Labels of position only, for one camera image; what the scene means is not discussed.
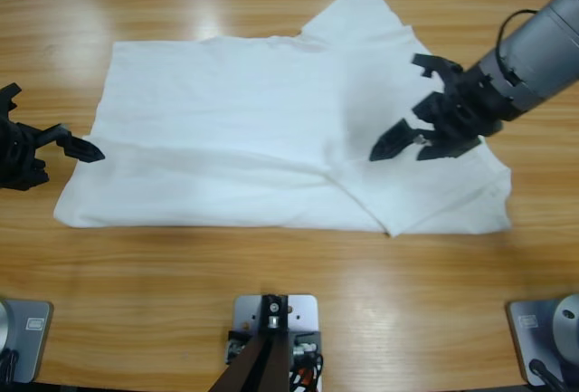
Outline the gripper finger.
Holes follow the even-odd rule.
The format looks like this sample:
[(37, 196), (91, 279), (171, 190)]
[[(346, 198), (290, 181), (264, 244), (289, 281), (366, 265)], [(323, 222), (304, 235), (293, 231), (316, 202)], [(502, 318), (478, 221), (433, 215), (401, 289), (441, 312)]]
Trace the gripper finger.
[(469, 139), (446, 139), (418, 135), (414, 138), (416, 145), (421, 145), (417, 159), (419, 161), (439, 158), (458, 158), (481, 144), (479, 137)]
[(48, 129), (41, 130), (37, 134), (38, 148), (53, 142), (63, 149), (65, 156), (75, 158), (81, 162), (92, 163), (105, 159), (105, 155), (97, 146), (73, 136), (71, 131), (63, 124), (54, 125)]
[(369, 160), (381, 161), (399, 155), (405, 148), (414, 143), (421, 132), (414, 129), (406, 120), (400, 120), (382, 134), (373, 145)]

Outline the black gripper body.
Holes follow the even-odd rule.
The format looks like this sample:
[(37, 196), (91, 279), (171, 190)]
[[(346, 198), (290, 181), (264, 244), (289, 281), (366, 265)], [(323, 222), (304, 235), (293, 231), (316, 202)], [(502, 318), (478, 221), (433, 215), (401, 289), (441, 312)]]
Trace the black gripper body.
[(36, 149), (49, 143), (48, 129), (12, 122), (1, 113), (1, 188), (26, 191), (47, 183), (46, 163), (35, 157)]
[(432, 126), (415, 129), (415, 142), (466, 142), (499, 132), (504, 121), (517, 117), (512, 99), (495, 87), (496, 77), (480, 69), (425, 69), (422, 76), (439, 75), (443, 91), (433, 92), (413, 108), (413, 114)]

